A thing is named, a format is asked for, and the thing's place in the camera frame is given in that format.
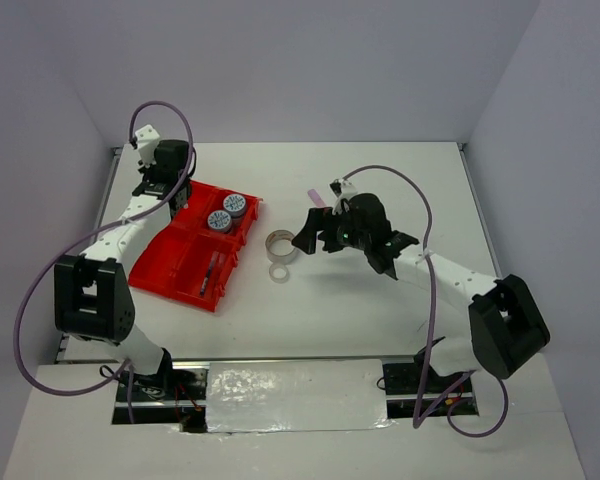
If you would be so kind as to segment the small clear tape roll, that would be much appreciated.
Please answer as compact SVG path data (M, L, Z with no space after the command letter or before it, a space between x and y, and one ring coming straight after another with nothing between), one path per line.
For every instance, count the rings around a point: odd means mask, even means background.
M273 263L268 269L270 279L276 284L283 284L289 280L289 270L286 265Z

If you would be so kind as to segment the red pen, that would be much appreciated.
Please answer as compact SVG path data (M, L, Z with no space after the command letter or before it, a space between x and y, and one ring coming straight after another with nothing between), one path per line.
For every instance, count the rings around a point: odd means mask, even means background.
M212 255L211 255L209 264L208 264L207 269L206 269L206 273L205 273L205 275L203 277L203 280L201 282L201 286L200 286L200 290L199 290L200 297L204 297L204 295L206 293L206 290L207 290L207 287L208 287L208 283L210 281L210 278L211 278L211 275L213 273L214 267L215 267L215 265L217 263L218 256L219 256L219 252L217 252L217 251L214 251L212 253Z

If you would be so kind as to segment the blue white bottle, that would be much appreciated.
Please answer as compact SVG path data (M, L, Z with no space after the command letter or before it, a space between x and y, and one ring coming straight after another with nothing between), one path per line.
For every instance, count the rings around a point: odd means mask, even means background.
M226 210L214 210L207 217L207 227L213 232L227 234L233 226L233 218Z
M247 211L248 202L243 195L231 193L223 199L222 206L232 219L240 219Z

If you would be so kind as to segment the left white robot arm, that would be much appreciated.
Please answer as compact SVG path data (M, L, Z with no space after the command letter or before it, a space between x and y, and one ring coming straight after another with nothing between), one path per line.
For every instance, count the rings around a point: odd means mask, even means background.
M128 276L151 241L183 209L192 193L195 148L184 140L159 140L139 150L149 161L122 211L121 224L99 236L78 255L63 255L54 265L56 328L103 346L110 357L128 360L134 373L118 379L153 399L169 396L180 382L170 353L135 324Z

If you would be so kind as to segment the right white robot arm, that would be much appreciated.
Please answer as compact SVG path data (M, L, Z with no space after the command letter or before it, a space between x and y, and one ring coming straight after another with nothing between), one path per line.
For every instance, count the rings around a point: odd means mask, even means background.
M416 383L426 391L437 391L458 370L483 370L506 380L550 341L522 278L498 279L420 248L417 238L392 228L374 194L350 196L336 208L310 209L292 244L308 255L318 248L360 250L376 273L430 290L467 318L468 338L438 341L431 357L416 365Z

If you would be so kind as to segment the pink highlighter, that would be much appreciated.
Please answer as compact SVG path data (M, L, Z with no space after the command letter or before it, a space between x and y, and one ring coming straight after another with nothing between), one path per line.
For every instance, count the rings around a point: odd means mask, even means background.
M322 199L320 194L315 189L308 190L307 195L317 208L326 208L327 207L327 204L324 202L324 200Z

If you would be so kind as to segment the large clear tape roll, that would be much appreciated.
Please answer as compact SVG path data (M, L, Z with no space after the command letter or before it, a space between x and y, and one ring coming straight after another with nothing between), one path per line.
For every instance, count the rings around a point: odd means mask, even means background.
M288 265L297 256L298 250L292 244L294 234L288 230L275 230L265 239L267 258L272 263Z

